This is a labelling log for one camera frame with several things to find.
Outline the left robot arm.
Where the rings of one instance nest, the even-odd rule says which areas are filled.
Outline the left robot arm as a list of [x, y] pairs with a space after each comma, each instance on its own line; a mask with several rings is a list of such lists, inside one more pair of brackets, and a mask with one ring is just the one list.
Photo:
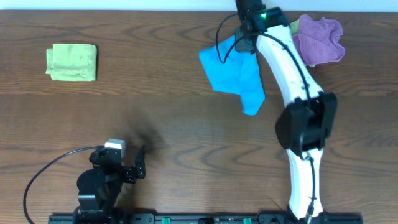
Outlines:
[[93, 168], [82, 173], [76, 184], [80, 206], [73, 223], [124, 223], [124, 215], [114, 208], [122, 186], [135, 184], [146, 176], [145, 147], [137, 153], [133, 166], [122, 164], [122, 149], [97, 146], [89, 160]]

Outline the blue cloth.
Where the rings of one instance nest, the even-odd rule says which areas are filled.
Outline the blue cloth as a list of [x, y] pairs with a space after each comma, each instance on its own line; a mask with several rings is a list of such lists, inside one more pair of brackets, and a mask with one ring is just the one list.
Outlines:
[[200, 62], [212, 89], [239, 95], [243, 113], [254, 116], [265, 100], [256, 56], [233, 49], [226, 63], [222, 64], [218, 58], [227, 53], [234, 41], [235, 36], [231, 36], [217, 47], [203, 49], [199, 52]]

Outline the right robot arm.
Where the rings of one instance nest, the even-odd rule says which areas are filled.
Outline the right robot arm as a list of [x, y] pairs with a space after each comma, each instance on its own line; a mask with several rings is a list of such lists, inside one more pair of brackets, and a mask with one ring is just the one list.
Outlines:
[[284, 110], [275, 131], [289, 158], [289, 212], [294, 222], [313, 223], [323, 213], [320, 162], [333, 127], [336, 96], [325, 93], [308, 72], [280, 8], [268, 9], [261, 1], [236, 0], [236, 9], [243, 33], [237, 41], [252, 42], [251, 52], [266, 59], [282, 93]]

